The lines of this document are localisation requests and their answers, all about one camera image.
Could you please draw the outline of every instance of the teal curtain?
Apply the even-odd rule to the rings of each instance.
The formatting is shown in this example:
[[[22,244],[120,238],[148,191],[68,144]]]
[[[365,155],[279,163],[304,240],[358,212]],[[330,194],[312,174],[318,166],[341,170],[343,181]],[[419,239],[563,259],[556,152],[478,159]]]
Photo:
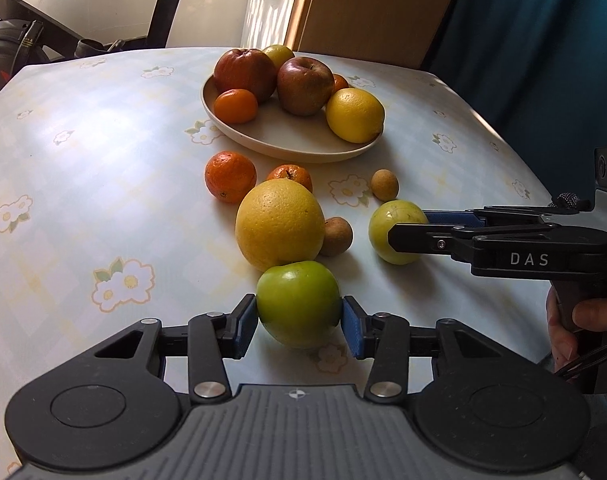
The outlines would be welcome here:
[[[593,150],[607,144],[607,0],[456,0],[426,70],[553,195],[593,199]]]

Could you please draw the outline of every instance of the light green fruit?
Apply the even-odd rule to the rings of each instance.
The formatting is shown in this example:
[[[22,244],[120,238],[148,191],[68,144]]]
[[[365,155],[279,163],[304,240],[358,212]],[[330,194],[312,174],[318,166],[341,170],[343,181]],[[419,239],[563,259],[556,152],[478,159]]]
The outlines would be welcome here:
[[[416,262],[420,254],[397,253],[388,243],[388,231],[395,224],[427,224],[421,208],[405,200],[392,200],[382,204],[370,218],[368,237],[379,257],[395,265]]]
[[[341,318],[339,285],[318,262],[271,267],[256,284],[256,308],[266,330],[292,348],[327,343]]]

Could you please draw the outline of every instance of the white plate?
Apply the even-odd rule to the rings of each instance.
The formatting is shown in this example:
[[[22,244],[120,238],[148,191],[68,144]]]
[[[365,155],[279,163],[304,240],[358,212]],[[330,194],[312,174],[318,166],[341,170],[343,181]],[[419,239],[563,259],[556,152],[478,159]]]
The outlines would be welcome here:
[[[206,113],[217,127],[242,146],[264,155],[292,162],[337,162],[346,160],[373,147],[381,134],[370,142],[353,144],[337,137],[326,122],[325,112],[311,117],[289,114],[279,105],[276,94],[259,106],[259,112],[249,123],[228,126],[212,111],[219,92],[210,76],[201,90]]]

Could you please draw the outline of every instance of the finger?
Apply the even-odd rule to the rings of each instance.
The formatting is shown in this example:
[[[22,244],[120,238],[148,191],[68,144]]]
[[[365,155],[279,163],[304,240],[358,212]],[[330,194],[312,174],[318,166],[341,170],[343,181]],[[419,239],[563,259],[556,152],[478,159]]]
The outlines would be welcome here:
[[[572,313],[580,328],[593,332],[607,332],[607,298],[581,301]]]
[[[548,315],[548,335],[552,346],[555,370],[565,366],[577,357],[577,338],[561,325],[557,297],[554,289],[548,292],[546,299]]]

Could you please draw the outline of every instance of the white flower pattern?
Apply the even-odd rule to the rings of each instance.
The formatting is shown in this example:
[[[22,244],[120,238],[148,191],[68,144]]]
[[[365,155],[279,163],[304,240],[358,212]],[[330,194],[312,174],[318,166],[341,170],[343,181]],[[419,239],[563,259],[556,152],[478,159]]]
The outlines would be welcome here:
[[[79,68],[92,68],[93,66],[98,66],[100,64],[103,64],[106,62],[106,59],[104,59],[103,57],[100,58],[90,58],[88,60],[85,60],[83,63],[81,63],[78,67]]]
[[[358,207],[363,204],[368,207],[368,197],[371,195],[370,187],[365,178],[351,174],[345,180],[332,180],[328,182],[330,194],[339,205]]]
[[[211,120],[197,121],[194,123],[193,128],[185,130],[186,134],[190,135],[192,142],[195,144],[203,144],[207,146],[217,138],[221,137],[223,133]]]
[[[350,84],[352,84],[354,86],[359,86],[361,88],[363,88],[364,86],[376,87],[376,85],[373,81],[370,81],[369,79],[366,79],[364,77],[359,77],[358,75],[348,76],[347,80]]]
[[[329,343],[317,352],[317,370],[326,374],[337,374],[347,364],[346,346]]]
[[[526,198],[530,200],[530,192],[525,189],[523,182],[521,182],[520,180],[516,180],[512,183],[512,187],[515,188],[517,195],[519,195],[521,198]]]
[[[151,77],[157,77],[160,75],[171,75],[174,72],[174,68],[169,67],[169,66],[156,66],[153,67],[151,69],[148,70],[144,70],[141,73],[141,77],[144,77],[145,79],[150,79]]]
[[[455,142],[447,135],[432,134],[432,137],[432,142],[439,146],[444,152],[452,153],[457,147]]]
[[[101,312],[112,312],[123,303],[143,304],[150,301],[154,269],[135,259],[124,262],[117,258],[109,270],[95,270],[94,279],[93,303],[98,305]]]
[[[54,142],[57,146],[62,142],[65,142],[70,138],[70,136],[74,133],[74,130],[63,130],[54,136],[52,142]]]
[[[32,206],[32,199],[27,195],[19,197],[10,204],[2,205],[0,207],[0,233],[6,231],[12,233],[19,222],[28,221],[30,206]]]

